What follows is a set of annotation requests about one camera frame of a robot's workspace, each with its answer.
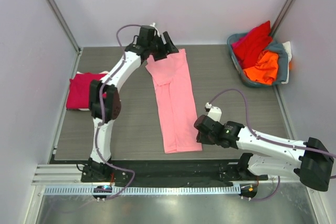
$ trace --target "pink shirt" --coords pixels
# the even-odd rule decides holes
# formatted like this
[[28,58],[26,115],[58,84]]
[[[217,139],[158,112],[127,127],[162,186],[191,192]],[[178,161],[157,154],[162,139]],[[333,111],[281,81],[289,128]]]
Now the pink shirt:
[[153,78],[165,153],[201,151],[196,142],[197,119],[185,49],[146,66]]

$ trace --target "gray table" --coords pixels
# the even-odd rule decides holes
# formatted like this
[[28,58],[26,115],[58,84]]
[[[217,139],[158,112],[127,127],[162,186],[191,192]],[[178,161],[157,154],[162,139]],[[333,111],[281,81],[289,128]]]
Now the gray table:
[[[243,86],[224,45],[179,46],[185,48],[193,85],[197,114],[204,104],[227,88],[239,88],[246,94],[250,121],[254,129],[280,137],[286,131],[272,88],[251,89]],[[120,48],[85,48],[78,71],[109,71],[121,57]],[[113,126],[111,153],[114,159],[239,158],[242,151],[204,145],[202,152],[164,154],[162,134],[153,82],[141,66],[120,91],[122,110]],[[228,93],[215,102],[222,109],[222,123],[230,120],[245,124],[243,99]],[[56,160],[87,160],[93,145],[90,112],[67,111],[59,137]]]

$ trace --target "metal floor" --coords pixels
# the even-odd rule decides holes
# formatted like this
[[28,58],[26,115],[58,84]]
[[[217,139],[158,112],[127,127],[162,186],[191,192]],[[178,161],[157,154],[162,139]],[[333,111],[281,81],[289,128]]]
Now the metal floor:
[[[257,196],[265,197],[274,188],[274,184],[260,184]],[[44,196],[36,223],[318,223],[307,189],[302,184],[282,183],[272,199],[262,202],[241,200],[237,195],[122,196],[100,203],[92,199],[92,196]],[[79,208],[88,201],[92,203]]]
[[[179,46],[185,48],[193,86],[197,114],[214,95],[227,88],[239,88],[246,94],[250,121],[254,129],[286,137],[283,118],[272,88],[245,87],[224,45]],[[85,48],[79,61],[80,72],[109,71],[121,57],[120,48]],[[218,146],[203,146],[202,152],[164,154],[153,82],[141,66],[120,91],[121,113],[114,123],[111,141],[113,159],[239,158],[241,151]],[[222,123],[246,122],[243,99],[236,92],[215,102],[222,109]],[[62,125],[55,160],[87,160],[93,145],[90,112],[67,111]]]

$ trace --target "black mount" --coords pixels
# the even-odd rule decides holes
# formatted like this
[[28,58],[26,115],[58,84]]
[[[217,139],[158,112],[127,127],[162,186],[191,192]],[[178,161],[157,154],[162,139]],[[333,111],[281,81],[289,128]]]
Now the black mount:
[[83,183],[109,182],[113,169],[104,164],[97,163],[89,158],[88,164],[83,167],[81,180]]
[[[90,82],[89,109],[93,118],[102,119],[99,101],[99,90],[102,84],[103,83],[99,80],[92,80]],[[103,88],[103,94],[106,94],[106,97],[103,98],[105,122],[109,122],[110,120],[115,120],[118,117],[121,110],[121,102],[118,89],[114,85],[106,85]]]
[[232,121],[222,125],[207,115],[201,115],[194,123],[194,127],[198,130],[196,138],[198,143],[238,149],[238,134],[245,126]]
[[[328,152],[321,141],[313,137],[308,139],[306,146]],[[300,177],[300,181],[312,189],[327,191],[334,159],[311,151],[305,151],[303,157],[300,156],[299,159],[301,160],[301,166],[294,169],[294,172]]]
[[162,37],[159,37],[155,27],[141,26],[139,36],[136,39],[136,44],[129,44],[125,51],[135,52],[141,57],[141,62],[148,59],[149,55],[153,55],[155,61],[167,58],[167,55],[177,53],[178,49],[174,46],[168,32],[163,33],[164,44]]
[[248,170],[248,162],[253,156],[252,153],[243,153],[237,164],[237,170],[242,180],[267,180],[267,175],[256,176]]
[[257,195],[258,186],[256,185],[246,185],[240,187],[240,196],[247,198],[254,198]]

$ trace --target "white robotic arm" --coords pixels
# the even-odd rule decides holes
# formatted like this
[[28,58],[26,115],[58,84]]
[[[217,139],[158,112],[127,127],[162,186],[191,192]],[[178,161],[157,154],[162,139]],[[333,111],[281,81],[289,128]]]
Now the white robotic arm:
[[219,122],[222,116],[220,108],[207,103],[205,109],[208,115],[201,115],[194,124],[198,129],[198,142],[266,155],[244,153],[238,168],[242,176],[282,176],[300,179],[303,184],[315,190],[328,190],[333,158],[299,149],[309,147],[327,151],[318,139],[310,137],[307,142],[289,140],[254,130],[252,134],[247,126],[240,123],[228,121],[222,125]]
[[[107,161],[111,158],[112,128],[121,110],[119,91],[127,78],[147,60],[149,55],[152,55],[153,59],[157,61],[166,58],[168,54],[178,52],[167,32],[163,33],[163,37],[165,44],[155,27],[155,23],[150,26],[141,26],[136,42],[129,44],[125,48],[124,55],[116,66],[99,81],[94,80],[91,82],[89,109],[93,117],[93,137],[97,138],[93,140],[93,148],[89,159],[93,166],[102,162],[101,157]],[[103,91],[106,93],[106,97],[103,99],[104,108],[101,107],[99,98],[99,91],[102,85],[104,85]]]
[[[112,77],[110,76],[119,68],[122,67],[119,71]],[[127,51],[125,52],[125,59],[122,57],[116,66],[100,81],[105,83],[109,78],[110,80],[106,83],[107,86],[114,86],[118,91],[121,89],[122,85],[125,83],[127,78],[141,65],[141,56],[137,55],[135,52]],[[110,120],[103,124],[100,127],[98,134],[98,149],[105,160],[109,160],[111,158],[111,133],[115,120]],[[94,124],[94,136],[96,135],[96,131],[98,125],[102,123],[102,119],[99,117],[93,118]],[[93,161],[100,163],[101,158],[97,153],[97,149],[95,144],[93,143],[93,148],[90,157]]]

